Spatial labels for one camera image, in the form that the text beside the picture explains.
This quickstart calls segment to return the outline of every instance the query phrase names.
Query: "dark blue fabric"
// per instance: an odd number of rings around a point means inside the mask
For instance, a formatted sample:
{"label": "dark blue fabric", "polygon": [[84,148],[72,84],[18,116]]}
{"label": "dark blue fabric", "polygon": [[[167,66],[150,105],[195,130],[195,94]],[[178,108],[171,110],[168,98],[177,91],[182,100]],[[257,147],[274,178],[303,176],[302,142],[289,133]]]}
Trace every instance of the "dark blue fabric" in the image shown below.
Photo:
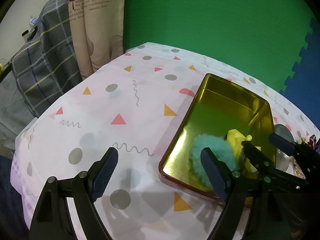
{"label": "dark blue fabric", "polygon": [[311,19],[312,33],[306,36],[307,49],[301,49],[300,63],[292,68],[294,76],[288,77],[285,91],[280,91],[284,97],[295,104],[320,129],[320,24]]}
{"label": "dark blue fabric", "polygon": [[29,229],[24,221],[21,195],[10,183],[11,163],[0,156],[0,239],[27,240]]}

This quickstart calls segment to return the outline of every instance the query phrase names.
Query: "blue gripper pad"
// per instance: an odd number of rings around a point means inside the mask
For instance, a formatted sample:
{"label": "blue gripper pad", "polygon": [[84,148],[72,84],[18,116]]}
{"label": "blue gripper pad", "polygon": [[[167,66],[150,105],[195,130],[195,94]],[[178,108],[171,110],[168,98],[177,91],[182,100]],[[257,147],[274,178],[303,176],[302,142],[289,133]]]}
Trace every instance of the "blue gripper pad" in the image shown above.
{"label": "blue gripper pad", "polygon": [[110,147],[100,161],[89,169],[88,188],[90,198],[95,202],[102,197],[118,163],[118,151]]}
{"label": "blue gripper pad", "polygon": [[[223,202],[226,202],[228,199],[228,193],[227,193],[228,179],[223,178],[223,174],[226,174],[228,171],[230,171],[229,168],[225,163],[220,162],[217,159],[217,157],[214,156],[210,148],[204,148],[201,151],[200,160],[204,168],[204,171],[208,176],[208,179],[211,183],[211,186],[214,190],[215,195],[218,198],[220,198]],[[222,169],[225,169],[225,170],[219,171],[217,166],[220,166],[221,164],[224,164]]]}

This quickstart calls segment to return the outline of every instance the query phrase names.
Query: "patterned tablecloth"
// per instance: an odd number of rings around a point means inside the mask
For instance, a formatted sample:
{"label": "patterned tablecloth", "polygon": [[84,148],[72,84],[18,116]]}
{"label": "patterned tablecloth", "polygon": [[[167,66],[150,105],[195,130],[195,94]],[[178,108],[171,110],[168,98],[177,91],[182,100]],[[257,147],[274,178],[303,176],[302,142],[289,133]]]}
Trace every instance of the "patterned tablecloth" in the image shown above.
{"label": "patterned tablecloth", "polygon": [[[206,239],[222,207],[163,184],[158,164],[206,73],[243,86],[268,100],[274,123],[298,140],[319,130],[279,93],[236,68],[183,49],[145,43],[102,67],[60,97],[16,140],[11,182],[21,193],[30,226],[50,176],[72,178],[106,150],[119,162],[95,207],[114,239]],[[79,239],[85,239],[72,199]],[[240,239],[244,210],[234,239]]]}

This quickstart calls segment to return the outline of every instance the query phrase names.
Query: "gray squiggle line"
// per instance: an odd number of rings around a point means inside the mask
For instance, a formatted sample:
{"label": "gray squiggle line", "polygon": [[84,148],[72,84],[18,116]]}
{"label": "gray squiggle line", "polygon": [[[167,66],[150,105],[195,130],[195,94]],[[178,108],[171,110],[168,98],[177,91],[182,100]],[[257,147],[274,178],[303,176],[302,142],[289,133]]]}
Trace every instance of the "gray squiggle line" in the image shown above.
{"label": "gray squiggle line", "polygon": [[137,85],[135,84],[136,81],[135,81],[135,80],[132,80],[132,81],[134,81],[134,82],[133,82],[133,85],[134,85],[135,87],[133,88],[133,90],[136,92],[136,93],[135,93],[135,96],[136,96],[136,98],[138,99],[137,102],[136,102],[136,105],[139,106],[139,105],[138,105],[138,102],[139,102],[140,99],[137,97],[138,90],[136,90],[136,87],[137,87]]}
{"label": "gray squiggle line", "polygon": [[149,152],[148,148],[143,148],[142,151],[139,152],[136,146],[132,146],[132,148],[130,149],[130,151],[128,151],[128,149],[127,149],[127,144],[126,144],[126,143],[122,143],[121,146],[120,146],[120,148],[119,148],[119,145],[118,145],[117,142],[115,142],[112,146],[114,147],[115,145],[116,145],[116,148],[117,148],[118,150],[120,150],[120,149],[122,148],[122,146],[125,145],[125,150],[126,150],[127,152],[131,152],[131,151],[133,150],[133,148],[135,148],[136,151],[137,151],[137,153],[142,153],[144,150],[147,150],[149,156],[153,156],[153,155],[154,155],[154,154],[151,154],[151,155],[150,155],[150,152]]}
{"label": "gray squiggle line", "polygon": [[38,124],[36,124],[36,125],[34,126],[33,131],[32,131],[32,133],[30,134],[30,140],[29,140],[29,142],[28,142],[28,150],[29,150],[30,142],[31,142],[31,140],[32,140],[31,135],[33,135],[33,133],[35,132],[35,128],[36,128],[37,125],[38,125]]}
{"label": "gray squiggle line", "polygon": [[78,122],[76,122],[76,124],[74,124],[73,122],[69,122],[69,121],[64,121],[64,120],[62,120],[61,122],[60,122],[60,124],[62,124],[62,125],[67,125],[68,127],[70,126],[70,125],[72,125],[73,127],[75,127],[76,125],[78,125],[78,128],[81,128],[82,126],[80,126],[80,124],[78,123]]}
{"label": "gray squiggle line", "polygon": [[28,193],[28,190],[26,190],[26,194],[27,194],[28,196],[33,195],[34,198],[37,198],[33,193],[30,193],[30,194],[29,194],[29,193]]}
{"label": "gray squiggle line", "polygon": [[205,56],[203,56],[203,59],[204,59],[204,63],[207,67],[209,67],[208,63],[207,63],[207,60],[205,59]]}

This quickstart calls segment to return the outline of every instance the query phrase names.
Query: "yellow plush toy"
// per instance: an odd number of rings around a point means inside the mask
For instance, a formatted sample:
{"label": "yellow plush toy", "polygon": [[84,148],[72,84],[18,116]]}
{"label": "yellow plush toy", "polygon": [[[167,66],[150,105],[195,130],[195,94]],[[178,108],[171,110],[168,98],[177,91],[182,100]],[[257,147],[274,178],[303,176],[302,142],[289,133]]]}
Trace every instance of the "yellow plush toy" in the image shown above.
{"label": "yellow plush toy", "polygon": [[[230,131],[228,131],[227,133],[227,142],[230,144],[230,147],[233,150],[233,155],[235,156],[237,162],[240,162],[240,157],[241,157],[241,151],[242,151],[242,141],[251,141],[252,140],[252,136],[250,134],[248,134],[246,137],[240,133],[238,130],[236,129],[232,129]],[[256,168],[253,167],[250,163],[250,161],[247,159],[244,163],[244,166],[246,168],[247,171],[249,172],[256,172]]]}

